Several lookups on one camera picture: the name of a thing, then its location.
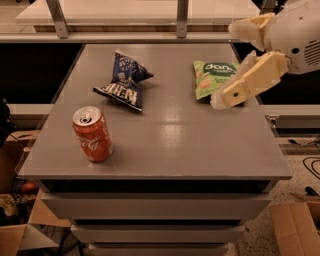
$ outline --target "can lid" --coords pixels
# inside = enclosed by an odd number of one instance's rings
[[[101,111],[93,106],[78,109],[73,114],[73,122],[79,126],[89,126],[96,123],[101,117]]]

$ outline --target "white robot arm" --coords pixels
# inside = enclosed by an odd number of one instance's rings
[[[226,109],[256,96],[281,81],[285,73],[320,69],[320,0],[288,2],[277,15],[263,14],[229,25],[233,38],[250,42],[261,57],[250,53],[235,76],[211,95],[215,109]]]

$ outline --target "snack bag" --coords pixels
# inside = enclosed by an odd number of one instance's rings
[[[116,51],[111,83],[93,91],[142,111],[141,86],[138,82],[153,77],[145,67],[121,51]]]
[[[196,99],[210,103],[210,95],[230,77],[236,74],[237,64],[225,62],[193,62],[196,74]]]

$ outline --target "red soda can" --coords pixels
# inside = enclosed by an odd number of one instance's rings
[[[88,159],[100,162],[108,158],[113,145],[101,111],[92,106],[78,109],[73,115],[73,129]]]

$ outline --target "gray table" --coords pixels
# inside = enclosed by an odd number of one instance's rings
[[[141,83],[142,113],[92,91],[110,82],[116,49],[154,73]],[[121,255],[160,255],[160,243],[170,244],[166,255],[221,255],[221,244],[237,239],[243,222],[268,205],[272,187],[291,178],[255,99],[225,111],[196,101],[195,60],[236,58],[227,44],[86,45],[28,155],[19,175],[38,182],[44,202],[73,221],[97,255],[123,248]],[[105,114],[114,143],[101,163],[87,160],[72,129],[73,113],[87,105]],[[157,221],[141,224],[146,220]],[[166,232],[157,232],[160,224]]]

